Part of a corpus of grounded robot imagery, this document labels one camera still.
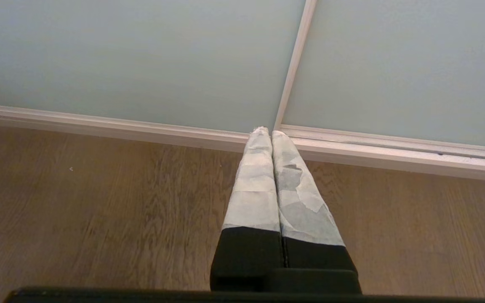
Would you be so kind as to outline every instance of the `baseboard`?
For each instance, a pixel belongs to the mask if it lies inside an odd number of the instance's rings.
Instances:
[[[241,152],[248,134],[0,106],[0,125]]]
[[[307,160],[485,180],[485,146],[292,125],[281,131]]]
[[[0,106],[0,125],[242,152],[248,134]],[[306,160],[485,180],[485,146],[282,125]]]

